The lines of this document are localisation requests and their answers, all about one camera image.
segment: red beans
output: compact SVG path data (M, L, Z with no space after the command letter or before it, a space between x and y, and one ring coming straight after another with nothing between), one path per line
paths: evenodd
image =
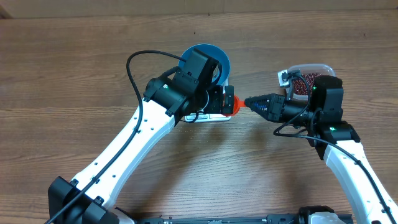
M312 87L313 87L313 81L315 80L316 77L320 76L321 74L319 73L309 73L309 74L302 74L303 78L305 81L308 83L308 87L310 87L310 92L312 92ZM294 93L297 95L305 95L307 96L307 87L305 87L305 84L303 80L301 79L296 79L293 81L293 86L294 86Z

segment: blue plate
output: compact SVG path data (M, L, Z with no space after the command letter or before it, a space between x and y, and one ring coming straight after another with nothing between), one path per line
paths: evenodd
M231 62L229 61L227 54L219 47L211 44L196 44L188 48L186 51L184 51L181 58L187 59L194 48L202 51L203 53L209 55L210 57L217 59L221 63L221 65L223 66L223 71L220 80L218 80L217 84L222 85L225 82L225 80L229 77L229 73L231 71ZM185 62L182 61L178 63L179 67L183 67L184 64Z

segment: wooden table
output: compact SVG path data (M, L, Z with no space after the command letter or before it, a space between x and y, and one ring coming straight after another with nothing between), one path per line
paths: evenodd
M43 223L47 189L70 180L137 107L126 76L138 50L197 43L229 55L240 98L278 93L276 73L325 63L343 80L344 119L398 201L398 11L270 12L0 21L0 223ZM141 91L177 61L132 62ZM178 124L125 184L117 206L139 216L240 217L329 205L351 213L331 170L301 139L242 110L227 123Z

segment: robotic arm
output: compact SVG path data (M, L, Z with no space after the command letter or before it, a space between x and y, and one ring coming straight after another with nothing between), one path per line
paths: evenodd
M111 144L70 182L61 177L53 181L48 191L49 213L53 218L48 223L135 224L128 214L112 208L123 185L149 150L185 115L198 114L198 111L233 113L233 86L227 86L223 94L223 87L217 85L215 78L218 72L218 78L221 76L221 71L221 64L216 59L195 49L182 68L171 68L153 78L140 104L142 111L137 109ZM299 75L299 71L280 72L280 85L289 86ZM320 77L315 80L309 104L276 94L248 98L245 104L268 121L306 127L308 136L304 137L274 134L308 139L320 159L325 160L337 176L358 223L395 223L394 219L398 220L397 205L366 160L359 136L351 125L341 120L342 99L342 81L335 77ZM333 217L325 211L302 210L300 213L307 215L301 216L303 220L295 219L294 223L322 223L325 217Z

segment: red object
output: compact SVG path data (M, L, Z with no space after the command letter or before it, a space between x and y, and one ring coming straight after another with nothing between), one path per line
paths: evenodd
M313 82L314 82L315 78L319 77L320 75L321 74L319 74L319 73L302 74L303 78L308 83L308 87L310 87L310 92L312 92ZM294 94L302 95L302 96L308 95L307 87L305 87L303 80L301 80L301 79L294 80L293 86L294 86Z
M236 95L234 95L234 111L232 114L224 114L225 116L234 116L239 112L239 109L241 109L242 107L247 107L244 104L243 100L240 100Z

